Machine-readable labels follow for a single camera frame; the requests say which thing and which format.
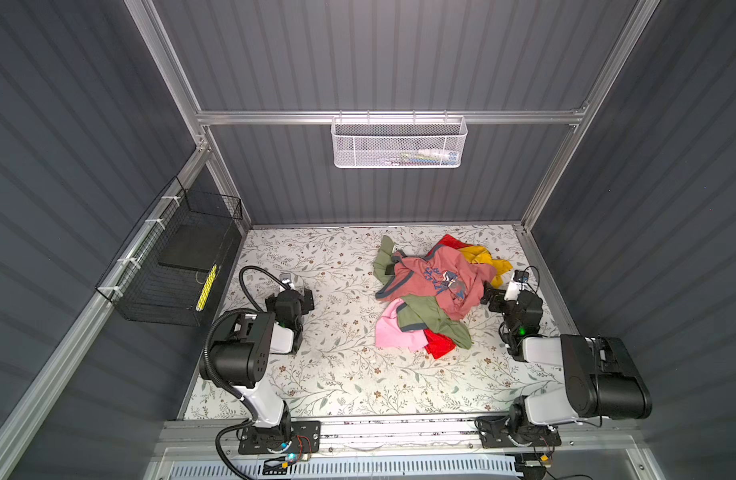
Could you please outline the red cloth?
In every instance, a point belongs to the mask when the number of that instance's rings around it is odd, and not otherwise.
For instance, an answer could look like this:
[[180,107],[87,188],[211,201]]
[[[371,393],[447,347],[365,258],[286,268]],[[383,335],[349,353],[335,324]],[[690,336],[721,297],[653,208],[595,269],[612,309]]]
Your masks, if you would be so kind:
[[456,349],[456,344],[445,335],[437,334],[429,329],[423,331],[427,344],[426,352],[435,360],[439,360]]

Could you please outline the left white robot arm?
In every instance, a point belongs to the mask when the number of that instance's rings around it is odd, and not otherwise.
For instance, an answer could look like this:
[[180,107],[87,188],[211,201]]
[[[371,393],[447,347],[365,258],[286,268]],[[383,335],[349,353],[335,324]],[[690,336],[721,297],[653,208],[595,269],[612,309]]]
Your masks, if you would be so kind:
[[290,412],[266,371],[274,355],[294,355],[303,340],[303,317],[314,310],[309,289],[282,290],[266,311],[237,308],[211,326],[199,362],[200,376],[238,399],[260,429],[287,431]]

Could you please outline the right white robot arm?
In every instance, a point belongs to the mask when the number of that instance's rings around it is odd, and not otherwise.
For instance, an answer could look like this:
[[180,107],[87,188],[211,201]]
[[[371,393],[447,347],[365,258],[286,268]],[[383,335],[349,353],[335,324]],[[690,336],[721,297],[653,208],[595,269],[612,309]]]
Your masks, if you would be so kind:
[[505,290],[485,284],[481,303],[502,315],[499,335],[514,360],[560,367],[563,373],[560,387],[521,395],[501,416],[476,418],[474,425],[483,447],[552,449],[561,445],[557,431],[561,425],[600,428],[606,419],[650,416],[650,392],[621,339],[541,335],[543,300],[525,283],[512,282]]

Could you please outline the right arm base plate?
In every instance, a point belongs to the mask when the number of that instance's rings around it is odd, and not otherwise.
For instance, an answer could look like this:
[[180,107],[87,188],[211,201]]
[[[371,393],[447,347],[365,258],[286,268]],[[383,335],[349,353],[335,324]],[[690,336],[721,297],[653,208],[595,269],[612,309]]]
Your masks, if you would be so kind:
[[481,416],[474,420],[484,448],[525,447],[554,449],[562,445],[556,430],[548,426],[518,422],[507,416]]

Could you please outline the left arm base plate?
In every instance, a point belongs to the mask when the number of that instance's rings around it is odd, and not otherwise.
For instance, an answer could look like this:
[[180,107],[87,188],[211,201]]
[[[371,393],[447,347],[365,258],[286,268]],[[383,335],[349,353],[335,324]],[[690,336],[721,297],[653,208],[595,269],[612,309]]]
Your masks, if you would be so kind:
[[293,421],[272,428],[247,427],[237,433],[241,455],[317,453],[322,423]]

